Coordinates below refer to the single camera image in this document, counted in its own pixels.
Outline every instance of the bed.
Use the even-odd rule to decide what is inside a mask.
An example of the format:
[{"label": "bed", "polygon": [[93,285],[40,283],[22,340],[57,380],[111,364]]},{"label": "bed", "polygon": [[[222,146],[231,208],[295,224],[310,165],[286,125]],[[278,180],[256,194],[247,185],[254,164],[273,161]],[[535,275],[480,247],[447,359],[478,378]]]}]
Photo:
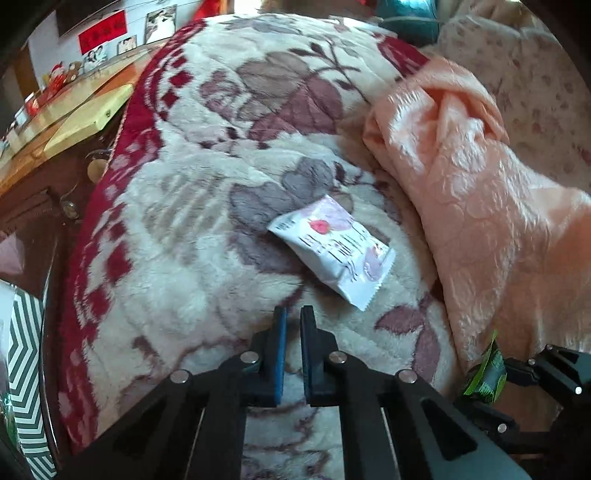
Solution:
[{"label": "bed", "polygon": [[[59,407],[74,452],[174,370],[202,372],[243,350],[276,305],[296,317],[312,304],[319,327],[371,368],[413,368],[457,392],[465,365],[420,218],[362,141],[372,103],[433,53],[495,95],[524,163],[591,191],[591,96],[545,31],[463,16],[422,53],[343,19],[225,16],[183,27],[138,82],[71,259]],[[266,232],[324,194],[397,252],[365,312]],[[547,422],[552,407],[540,408]],[[526,425],[532,416],[512,413]],[[336,409],[304,402],[294,326],[284,402],[250,413],[243,478],[343,478],[338,422]]]}]

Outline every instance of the blanket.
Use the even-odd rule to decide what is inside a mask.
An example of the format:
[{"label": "blanket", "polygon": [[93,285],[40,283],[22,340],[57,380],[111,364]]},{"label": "blanket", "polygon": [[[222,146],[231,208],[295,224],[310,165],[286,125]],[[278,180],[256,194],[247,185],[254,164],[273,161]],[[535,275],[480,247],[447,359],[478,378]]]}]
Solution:
[{"label": "blanket", "polygon": [[591,349],[591,198],[517,159],[473,74],[433,59],[376,103],[364,139],[421,216],[464,367],[494,329],[516,358]]},{"label": "blanket", "polygon": [[[87,446],[177,368],[216,368],[276,305],[371,368],[459,376],[420,219],[362,139],[381,96],[427,61],[380,29],[295,15],[217,17],[180,29],[129,101],[72,257],[60,411]],[[365,312],[320,284],[276,216],[331,195],[396,250]],[[251,411],[243,478],[342,479],[339,415],[304,401],[297,322],[284,400]]]}]

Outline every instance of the green snack packet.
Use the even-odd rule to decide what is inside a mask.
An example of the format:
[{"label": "green snack packet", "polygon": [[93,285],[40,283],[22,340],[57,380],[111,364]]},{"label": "green snack packet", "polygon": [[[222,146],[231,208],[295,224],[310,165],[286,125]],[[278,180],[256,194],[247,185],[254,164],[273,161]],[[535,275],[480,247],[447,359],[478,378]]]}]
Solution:
[{"label": "green snack packet", "polygon": [[468,372],[467,387],[463,395],[491,404],[497,401],[505,386],[507,372],[499,347],[496,344],[496,330],[491,344],[482,355],[482,363]]}]

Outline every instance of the teal pillow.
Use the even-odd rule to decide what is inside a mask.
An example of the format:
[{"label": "teal pillow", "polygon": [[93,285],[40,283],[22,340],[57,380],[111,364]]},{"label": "teal pillow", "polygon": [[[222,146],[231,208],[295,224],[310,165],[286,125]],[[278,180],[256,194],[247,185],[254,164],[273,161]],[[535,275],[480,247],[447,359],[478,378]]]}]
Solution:
[{"label": "teal pillow", "polygon": [[380,27],[396,32],[400,39],[416,47],[437,42],[436,0],[379,0],[375,15],[386,20]]}]

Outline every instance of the red paper sign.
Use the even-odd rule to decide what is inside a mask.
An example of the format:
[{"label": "red paper sign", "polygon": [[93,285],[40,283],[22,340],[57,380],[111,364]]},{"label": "red paper sign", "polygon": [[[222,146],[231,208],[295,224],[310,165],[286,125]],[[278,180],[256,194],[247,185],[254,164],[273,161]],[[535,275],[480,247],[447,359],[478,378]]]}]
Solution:
[{"label": "red paper sign", "polygon": [[127,20],[125,19],[125,10],[107,17],[96,25],[84,30],[78,35],[80,41],[80,51],[83,55],[93,48],[98,47],[106,41],[113,40],[127,33]]}]

